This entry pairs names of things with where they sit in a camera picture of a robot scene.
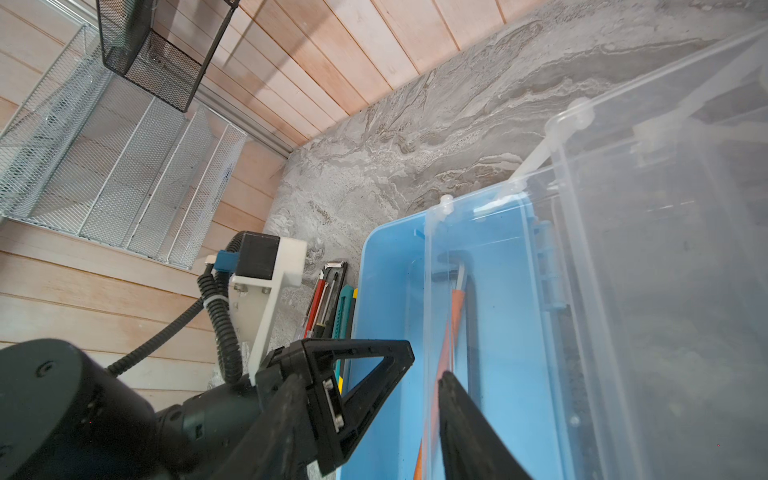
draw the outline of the transparent lid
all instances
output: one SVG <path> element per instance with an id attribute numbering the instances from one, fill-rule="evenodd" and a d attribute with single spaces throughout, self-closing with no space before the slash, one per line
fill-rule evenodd
<path id="1" fill-rule="evenodd" d="M 428 211 L 426 478 L 445 368 L 533 478 L 768 478 L 767 65 L 768 27 L 714 45 Z"/>

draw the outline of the black plastic bracket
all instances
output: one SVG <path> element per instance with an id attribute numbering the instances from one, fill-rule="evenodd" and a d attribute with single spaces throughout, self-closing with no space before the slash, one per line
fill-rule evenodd
<path id="1" fill-rule="evenodd" d="M 370 357 L 382 361 L 342 397 L 336 361 Z M 349 459 L 413 361 L 407 340 L 304 339 L 272 351 L 261 368 L 280 365 L 284 376 L 304 378 L 317 462 L 327 475 Z"/>
<path id="2" fill-rule="evenodd" d="M 440 443 L 446 480 L 532 480 L 458 382 L 438 382 Z"/>
<path id="3" fill-rule="evenodd" d="M 211 480 L 306 478 L 298 442 L 311 429 L 305 405 L 301 377 L 289 376 Z"/>

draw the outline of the wooden plank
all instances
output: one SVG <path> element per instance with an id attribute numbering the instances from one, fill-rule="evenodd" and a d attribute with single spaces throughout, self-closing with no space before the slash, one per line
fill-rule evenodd
<path id="1" fill-rule="evenodd" d="M 178 5 L 187 6 L 188 4 L 186 2 L 178 2 Z M 213 16 L 218 18 L 218 15 L 210 10 L 205 4 L 199 4 L 198 7 L 207 10 L 209 17 Z M 157 3 L 155 23 L 160 23 L 170 32 L 180 37 L 201 56 L 207 53 L 207 50 L 213 41 L 204 30 L 195 25 L 189 18 L 184 16 L 183 12 L 176 10 L 173 5 L 166 0 L 160 0 Z M 229 58 L 228 61 L 221 61 L 221 55 L 214 55 L 214 61 L 212 61 L 211 64 L 219 67 L 219 69 L 227 74 L 227 76 L 229 76 L 235 83 L 244 88 L 250 95 L 258 99 L 259 102 L 283 119 L 283 123 L 290 124 L 292 128 L 299 131 L 304 137 L 309 138 L 319 134 L 319 130 L 316 127 L 302 117 L 301 114 L 293 109 L 293 107 L 288 105 L 279 95 L 269 89 L 256 75 L 253 74 L 253 72 L 248 70 L 238 60 Z M 210 74 L 210 67 L 207 72 L 208 77 L 212 77 Z M 231 88 L 224 85 L 221 86 L 229 92 L 232 92 Z"/>
<path id="2" fill-rule="evenodd" d="M 137 389 L 136 393 L 144 397 L 152 405 L 155 412 L 165 410 L 173 405 L 181 405 L 186 400 L 202 392 L 188 392 L 187 390 L 144 390 Z"/>
<path id="3" fill-rule="evenodd" d="M 8 9 L 62 45 L 70 41 L 80 29 L 80 25 L 73 22 L 69 17 L 62 15 L 59 10 L 53 8 L 47 2 L 2 0 L 0 8 Z"/>
<path id="4" fill-rule="evenodd" d="M 194 23 L 201 31 L 208 36 L 208 44 L 213 43 L 213 39 L 216 37 L 216 33 L 219 31 L 223 16 L 218 15 L 207 3 L 201 0 L 163 0 L 157 3 L 157 8 L 163 8 L 160 3 L 167 3 L 172 8 L 177 10 L 177 14 L 182 14 L 186 19 Z"/>
<path id="5" fill-rule="evenodd" d="M 325 55 L 296 26 L 275 3 L 266 0 L 256 16 L 256 23 L 348 114 L 367 106 L 365 99 L 336 69 Z"/>
<path id="6" fill-rule="evenodd" d="M 435 3 L 462 50 L 504 25 L 496 0 L 435 0 Z"/>
<path id="7" fill-rule="evenodd" d="M 237 161 L 233 177 L 274 198 L 283 179 L 285 159 L 267 150 L 263 145 L 246 142 Z"/>
<path id="8" fill-rule="evenodd" d="M 214 222 L 220 223 L 236 231 L 248 230 L 251 232 L 262 232 L 264 230 L 264 220 L 260 220 L 253 215 L 246 214 L 232 205 L 219 204 L 214 214 Z"/>
<path id="9" fill-rule="evenodd" d="M 264 0 L 240 0 L 240 8 L 242 8 L 251 18 L 256 16 L 256 13 L 264 4 Z"/>
<path id="10" fill-rule="evenodd" d="M 252 71 L 267 87 L 296 109 L 319 131 L 336 122 L 311 98 L 301 91 L 283 72 L 261 54 L 241 33 L 230 26 L 221 39 L 219 51 L 227 51 Z"/>
<path id="11" fill-rule="evenodd" d="M 323 0 L 277 0 L 285 13 L 369 103 L 392 91 Z"/>
<path id="12" fill-rule="evenodd" d="M 0 51 L 0 97 L 20 105 L 40 77 L 40 72 Z"/>
<path id="13" fill-rule="evenodd" d="M 224 131 L 227 129 L 227 121 L 211 110 L 205 111 L 205 118 L 208 120 L 208 127 L 210 128 L 210 132 L 214 134 L 214 137 L 221 138 L 221 136 L 224 134 Z"/>
<path id="14" fill-rule="evenodd" d="M 419 76 L 371 0 L 326 0 L 392 88 Z"/>
<path id="15" fill-rule="evenodd" d="M 158 34 L 163 35 L 169 41 L 172 41 L 174 45 L 176 45 L 180 50 L 184 51 L 187 55 L 195 58 L 198 61 L 201 59 L 200 54 L 198 54 L 191 46 L 187 45 L 186 42 L 182 41 L 176 35 L 168 31 L 168 29 L 165 28 L 160 22 L 155 22 L 153 28 Z M 232 102 L 232 99 L 237 100 L 237 102 L 239 102 L 240 105 L 244 108 L 244 110 L 241 108 L 241 111 L 250 111 L 253 113 L 253 115 L 256 116 L 256 118 L 262 119 L 264 124 L 266 124 L 264 126 L 268 130 L 273 131 L 275 134 L 280 132 L 282 135 L 279 136 L 280 139 L 287 139 L 290 146 L 295 147 L 306 142 L 306 137 L 300 134 L 295 128 L 288 125 L 288 123 L 277 116 L 263 103 L 258 101 L 253 95 L 248 93 L 245 88 L 238 85 L 238 83 L 232 80 L 232 78 L 224 74 L 218 67 L 216 67 L 216 65 L 208 66 L 206 76 L 203 78 L 203 84 L 205 84 L 208 88 L 211 88 L 211 90 L 214 90 L 217 94 L 221 95 L 222 98 L 225 98 L 230 103 Z"/>
<path id="16" fill-rule="evenodd" d="M 547 0 L 497 0 L 499 8 L 504 16 L 504 23 L 511 23 L 524 17 L 534 8 L 542 5 Z"/>
<path id="17" fill-rule="evenodd" d="M 39 338 L 66 340 L 80 349 L 126 354 L 165 327 L 131 316 L 83 310 L 0 294 L 3 327 L 0 340 L 26 342 Z M 216 362 L 216 336 L 184 327 L 152 355 L 157 358 Z"/>
<path id="18" fill-rule="evenodd" d="M 275 128 L 272 124 L 264 120 L 262 117 L 258 116 L 256 112 L 248 108 L 243 102 L 233 97 L 232 94 L 230 94 L 228 91 L 225 91 L 222 87 L 215 84 L 214 81 L 212 81 L 208 77 L 203 77 L 203 81 L 201 83 L 205 85 L 207 88 L 209 88 L 213 93 L 219 95 L 225 101 L 228 101 L 233 107 L 241 111 L 248 118 L 252 119 L 256 123 L 264 127 L 265 130 L 269 131 L 271 134 L 278 137 L 289 148 L 293 149 L 299 146 L 295 141 L 288 138 L 283 132 L 277 130 L 277 128 Z"/>
<path id="19" fill-rule="evenodd" d="M 235 80 L 271 111 L 278 114 L 304 137 L 312 138 L 319 135 L 320 130 L 317 127 L 312 125 L 271 88 L 267 87 L 260 78 L 236 58 L 230 58 L 226 63 L 216 60 L 215 63 L 212 62 L 212 65 L 221 68 L 227 76 Z"/>
<path id="20" fill-rule="evenodd" d="M 233 230 L 219 223 L 211 222 L 208 227 L 208 233 L 203 239 L 203 247 L 219 251 L 227 248 L 227 244 L 232 240 L 238 230 Z"/>
<path id="21" fill-rule="evenodd" d="M 432 0 L 372 0 L 419 73 L 458 53 Z"/>
<path id="22" fill-rule="evenodd" d="M 85 351 L 96 363 L 108 367 L 122 355 L 115 353 Z M 186 360 L 156 359 L 141 360 L 118 378 L 132 389 L 187 390 L 201 392 L 208 387 L 214 375 L 213 363 L 188 362 Z"/>
<path id="23" fill-rule="evenodd" d="M 227 16 L 227 13 L 230 11 L 230 6 L 226 2 L 222 2 L 221 0 L 196 0 L 199 2 L 203 2 L 205 5 L 208 6 L 211 10 L 217 13 L 221 18 L 224 18 Z"/>
<path id="24" fill-rule="evenodd" d="M 237 100 L 243 102 L 243 104 L 250 110 L 253 110 L 254 113 L 275 125 L 277 130 L 283 132 L 293 143 L 303 145 L 308 140 L 307 137 L 302 135 L 296 128 L 284 121 L 274 111 L 270 110 L 248 90 L 240 86 L 229 75 L 222 72 L 216 65 L 209 65 L 206 75 L 215 84 L 221 86 L 224 90 L 229 91 Z"/>
<path id="25" fill-rule="evenodd" d="M 236 178 L 230 178 L 221 201 L 239 208 L 259 220 L 266 220 L 272 207 L 272 199 Z"/>
<path id="26" fill-rule="evenodd" d="M 195 275 L 201 275 L 205 271 L 205 259 L 209 255 L 214 255 L 219 250 L 212 250 L 206 247 L 200 247 L 200 251 L 197 252 L 197 259 L 192 265 L 192 273 Z"/>
<path id="27" fill-rule="evenodd" d="M 197 277 L 192 273 L 25 223 L 7 221 L 0 227 L 0 250 L 181 295 L 200 296 Z"/>
<path id="28" fill-rule="evenodd" d="M 62 49 L 59 41 L 0 8 L 0 51 L 42 74 Z"/>
<path id="29" fill-rule="evenodd" d="M 176 45 L 181 51 L 185 52 L 187 55 L 191 56 L 195 60 L 202 61 L 203 58 L 198 54 L 192 47 L 187 45 L 187 43 L 180 38 L 178 38 L 176 35 L 170 33 L 167 28 L 165 28 L 163 25 L 160 25 L 159 23 L 156 23 L 154 25 L 155 31 L 157 31 L 159 34 L 163 35 L 168 40 L 172 41 L 174 45 Z M 244 115 L 246 115 L 251 120 L 255 121 L 262 127 L 264 127 L 267 131 L 269 131 L 271 134 L 278 137 L 280 140 L 286 143 L 291 148 L 296 148 L 298 145 L 296 142 L 288 138 L 283 132 L 277 130 L 277 128 L 269 123 L 268 121 L 264 120 L 262 117 L 256 114 L 253 110 L 251 110 L 249 107 L 247 107 L 244 103 L 237 100 L 231 93 L 224 90 L 222 87 L 220 87 L 218 84 L 214 83 L 210 78 L 203 77 L 203 80 L 201 82 L 203 85 L 205 85 L 207 88 L 209 88 L 213 93 L 219 95 L 221 98 L 223 98 L 225 101 L 228 101 L 232 106 L 234 106 L 236 109 L 243 112 Z"/>
<path id="30" fill-rule="evenodd" d="M 169 323 L 194 298 L 66 266 L 0 253 L 0 293 Z M 212 330 L 205 311 L 190 326 Z"/>
<path id="31" fill-rule="evenodd" d="M 17 104 L 0 98 L 0 128 L 3 128 L 11 120 L 13 114 L 16 113 L 16 109 L 18 109 Z"/>
<path id="32" fill-rule="evenodd" d="M 230 25 L 264 55 L 272 65 L 279 68 L 301 91 L 310 97 L 334 121 L 347 117 L 346 112 L 310 77 L 303 68 L 283 50 L 272 37 L 253 21 L 241 8 L 232 15 Z"/>

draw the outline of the bolt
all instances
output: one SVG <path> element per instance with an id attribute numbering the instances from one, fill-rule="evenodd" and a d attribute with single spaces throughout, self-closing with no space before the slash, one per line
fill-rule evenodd
<path id="1" fill-rule="evenodd" d="M 56 362 L 47 361 L 46 363 L 43 363 L 38 367 L 37 371 L 35 372 L 35 375 L 37 375 L 38 377 L 43 377 L 47 375 L 48 372 L 53 370 L 53 367 L 55 366 L 56 366 Z"/>

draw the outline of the marble surface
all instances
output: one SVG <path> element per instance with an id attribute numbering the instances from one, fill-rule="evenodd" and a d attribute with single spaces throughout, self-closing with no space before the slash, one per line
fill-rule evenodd
<path id="1" fill-rule="evenodd" d="M 288 160 L 265 226 L 310 242 L 270 348 L 293 339 L 323 263 L 347 259 L 356 283 L 375 227 L 509 177 L 573 99 L 766 19 L 768 2 L 747 0 L 553 0 L 310 141 Z"/>

